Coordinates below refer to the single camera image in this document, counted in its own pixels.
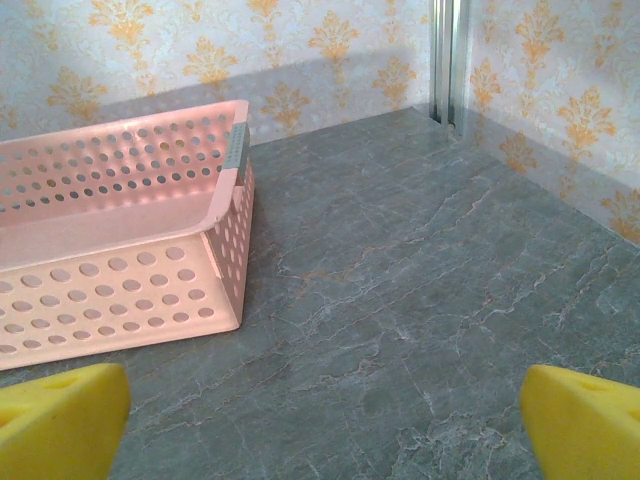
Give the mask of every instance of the basket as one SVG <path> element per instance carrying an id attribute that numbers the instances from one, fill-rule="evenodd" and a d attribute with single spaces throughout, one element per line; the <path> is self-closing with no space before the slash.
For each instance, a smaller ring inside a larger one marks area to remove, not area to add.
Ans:
<path id="1" fill-rule="evenodd" d="M 0 370 L 236 329 L 248 103 L 0 143 Z"/>

